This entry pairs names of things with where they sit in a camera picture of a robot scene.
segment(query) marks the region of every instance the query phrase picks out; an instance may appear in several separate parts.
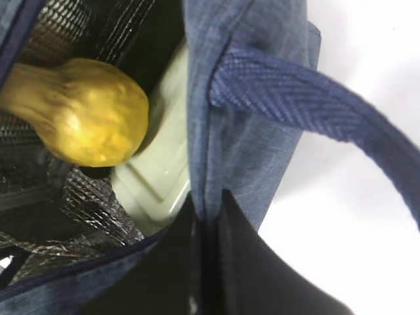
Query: navy zipper trim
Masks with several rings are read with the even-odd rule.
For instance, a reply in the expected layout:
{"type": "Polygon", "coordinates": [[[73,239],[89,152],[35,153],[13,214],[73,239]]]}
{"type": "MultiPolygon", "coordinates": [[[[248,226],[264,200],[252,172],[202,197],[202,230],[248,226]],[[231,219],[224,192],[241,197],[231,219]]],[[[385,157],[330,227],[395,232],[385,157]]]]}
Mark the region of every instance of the navy zipper trim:
{"type": "Polygon", "coordinates": [[[151,246],[153,243],[158,241],[162,237],[162,235],[166,233],[166,231],[167,228],[150,236],[149,238],[146,238],[143,241],[140,241],[137,244],[122,247],[111,252],[108,255],[91,259],[89,261],[79,262],[71,266],[59,268],[49,272],[48,274],[43,274],[41,276],[36,276],[34,278],[22,280],[21,282],[18,282],[14,285],[11,285],[10,287],[0,290],[0,303],[23,292],[29,291],[35,287],[39,287],[40,285],[46,284],[47,282],[62,279],[67,276],[72,276],[80,272],[87,272],[100,266],[104,266],[105,264],[117,261],[118,259],[122,259],[123,257],[136,253],[137,251],[146,249],[147,247],[151,246]]]}
{"type": "Polygon", "coordinates": [[[14,17],[10,32],[0,50],[0,87],[13,67],[19,52],[32,31],[45,0],[24,0],[14,17]]]}

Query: white background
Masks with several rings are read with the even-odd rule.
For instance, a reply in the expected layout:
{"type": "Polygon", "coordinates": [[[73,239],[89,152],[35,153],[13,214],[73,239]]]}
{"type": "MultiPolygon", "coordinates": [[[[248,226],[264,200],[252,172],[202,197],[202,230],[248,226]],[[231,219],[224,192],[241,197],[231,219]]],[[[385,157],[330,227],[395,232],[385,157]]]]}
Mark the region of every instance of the white background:
{"type": "MultiPolygon", "coordinates": [[[[420,145],[417,2],[308,0],[308,19],[322,32],[319,71],[420,145]]],[[[356,315],[420,314],[420,233],[386,176],[352,145],[304,135],[260,235],[356,315]]]]}

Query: plastic container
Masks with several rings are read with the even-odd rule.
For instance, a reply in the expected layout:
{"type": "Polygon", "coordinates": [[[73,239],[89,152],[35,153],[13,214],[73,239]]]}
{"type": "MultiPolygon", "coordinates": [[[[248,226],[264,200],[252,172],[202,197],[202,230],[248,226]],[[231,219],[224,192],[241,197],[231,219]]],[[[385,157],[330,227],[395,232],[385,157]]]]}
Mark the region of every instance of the plastic container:
{"type": "Polygon", "coordinates": [[[112,188],[146,235],[168,225],[190,189],[186,132],[188,50],[180,44],[150,97],[153,139],[127,163],[114,168],[112,188]]]}

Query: blue woven strap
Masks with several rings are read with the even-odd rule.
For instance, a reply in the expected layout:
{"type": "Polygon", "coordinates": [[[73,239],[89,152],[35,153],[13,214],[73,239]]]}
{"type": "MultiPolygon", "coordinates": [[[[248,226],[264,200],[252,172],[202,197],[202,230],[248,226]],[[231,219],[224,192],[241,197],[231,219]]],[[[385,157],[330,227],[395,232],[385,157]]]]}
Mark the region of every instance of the blue woven strap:
{"type": "Polygon", "coordinates": [[[420,152],[359,96],[324,75],[231,45],[214,74],[212,105],[353,142],[393,181],[420,223],[420,152]]]}

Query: yellow squash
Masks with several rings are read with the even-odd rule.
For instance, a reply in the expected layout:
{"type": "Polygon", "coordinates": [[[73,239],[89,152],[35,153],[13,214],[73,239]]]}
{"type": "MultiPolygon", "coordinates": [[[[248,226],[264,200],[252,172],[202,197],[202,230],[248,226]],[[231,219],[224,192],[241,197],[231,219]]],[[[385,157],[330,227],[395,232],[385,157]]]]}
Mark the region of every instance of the yellow squash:
{"type": "Polygon", "coordinates": [[[137,83],[83,58],[53,69],[16,64],[0,108],[28,122],[54,155],[80,166],[123,163],[148,127],[148,99],[137,83]]]}

